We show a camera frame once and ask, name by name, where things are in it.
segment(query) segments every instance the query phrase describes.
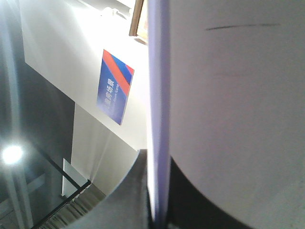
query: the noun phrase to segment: dark wall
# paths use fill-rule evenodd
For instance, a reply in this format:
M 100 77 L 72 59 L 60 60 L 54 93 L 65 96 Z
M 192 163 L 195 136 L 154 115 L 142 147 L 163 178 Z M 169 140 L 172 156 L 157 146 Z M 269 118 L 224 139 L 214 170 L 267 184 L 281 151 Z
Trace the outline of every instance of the dark wall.
M 71 161 L 74 101 L 25 63 L 18 5 L 14 1 L 4 0 L 0 0 L 0 4 L 2 144 L 9 140 L 12 134 L 9 87 L 12 80 L 9 80 L 9 77 L 16 76 L 21 136 L 38 145 L 58 163 L 62 163 L 63 157 Z

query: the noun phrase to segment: wooden frame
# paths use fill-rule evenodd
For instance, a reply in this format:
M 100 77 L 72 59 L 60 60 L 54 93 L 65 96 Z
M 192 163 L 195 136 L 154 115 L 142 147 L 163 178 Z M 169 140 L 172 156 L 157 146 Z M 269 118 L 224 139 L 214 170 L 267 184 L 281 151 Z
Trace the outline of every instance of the wooden frame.
M 145 43 L 148 41 L 147 1 L 136 0 L 129 30 L 129 36 L 140 38 Z

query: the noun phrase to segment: handrail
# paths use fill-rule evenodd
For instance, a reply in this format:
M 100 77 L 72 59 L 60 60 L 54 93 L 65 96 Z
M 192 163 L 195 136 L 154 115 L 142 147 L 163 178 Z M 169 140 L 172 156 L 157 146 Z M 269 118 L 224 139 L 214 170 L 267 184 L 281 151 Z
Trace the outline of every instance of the handrail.
M 91 184 L 91 181 L 88 180 L 83 186 L 78 188 L 71 196 L 69 196 L 67 199 L 65 199 L 61 204 L 59 204 L 53 211 L 51 211 L 48 215 L 46 215 L 43 219 L 41 219 L 38 223 L 34 225 L 31 229 L 37 229 L 42 224 L 44 224 L 49 218 L 51 218 L 56 212 L 58 212 L 60 209 L 62 209 L 66 204 L 68 204 L 70 201 L 72 201 L 78 194 L 80 194 L 82 191 L 84 191 L 89 185 Z
M 73 186 L 75 186 L 77 189 L 81 188 L 81 186 L 79 186 L 79 184 L 77 184 L 71 176 L 69 176 L 65 171 L 63 171 L 63 169 L 58 166 L 52 159 L 51 157 L 44 152 L 44 150 L 42 150 L 40 147 L 38 147 L 37 145 L 35 145 L 35 147 L 37 148 L 37 152 L 39 154 L 41 154 L 57 171 L 59 171 L 71 184 L 73 184 Z

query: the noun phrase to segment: blue sign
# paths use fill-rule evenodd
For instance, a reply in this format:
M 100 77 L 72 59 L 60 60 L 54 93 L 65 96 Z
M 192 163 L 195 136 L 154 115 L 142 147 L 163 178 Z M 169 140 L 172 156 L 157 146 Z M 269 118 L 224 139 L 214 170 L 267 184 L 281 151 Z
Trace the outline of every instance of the blue sign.
M 134 69 L 104 50 L 97 106 L 117 124 L 122 124 Z

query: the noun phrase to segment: white surface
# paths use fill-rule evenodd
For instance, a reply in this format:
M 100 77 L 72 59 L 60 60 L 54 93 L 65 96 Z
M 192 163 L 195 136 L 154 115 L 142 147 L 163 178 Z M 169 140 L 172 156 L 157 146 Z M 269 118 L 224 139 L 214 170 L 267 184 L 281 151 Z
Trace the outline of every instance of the white surface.
M 103 9 L 104 5 L 107 4 L 107 2 L 109 1 L 112 1 L 114 4 L 116 4 L 115 2 L 118 1 L 129 8 L 134 8 L 134 4 L 135 4 L 135 0 L 78 0 L 78 1 L 87 3 L 100 10 Z
M 304 21 L 305 1 L 171 1 L 170 153 L 256 229 L 305 225 Z
M 137 152 L 75 106 L 71 165 L 106 195 L 127 175 Z
M 133 149 L 147 148 L 147 46 L 128 37 L 128 22 L 77 0 L 20 0 L 20 11 L 26 63 Z M 96 106 L 103 49 L 135 70 L 121 126 Z
M 87 179 L 84 178 L 66 159 L 63 159 L 63 170 L 79 185 L 83 186 Z M 62 176 L 62 190 L 61 195 L 66 196 L 67 198 L 71 196 L 77 188 L 70 183 L 64 176 Z

